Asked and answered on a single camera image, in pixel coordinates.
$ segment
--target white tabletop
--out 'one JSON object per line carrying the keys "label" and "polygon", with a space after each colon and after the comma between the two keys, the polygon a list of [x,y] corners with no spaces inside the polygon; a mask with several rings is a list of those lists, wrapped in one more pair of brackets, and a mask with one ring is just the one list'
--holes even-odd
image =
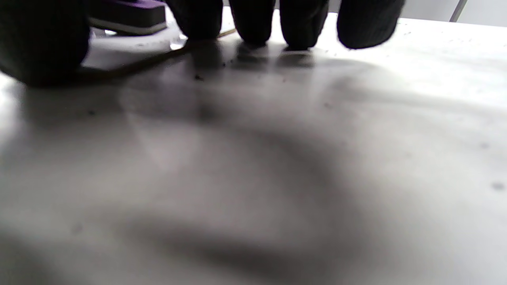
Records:
{"label": "white tabletop", "polygon": [[349,51],[330,14],[301,53],[274,23],[109,83],[0,75],[0,284],[506,284],[507,29]]}

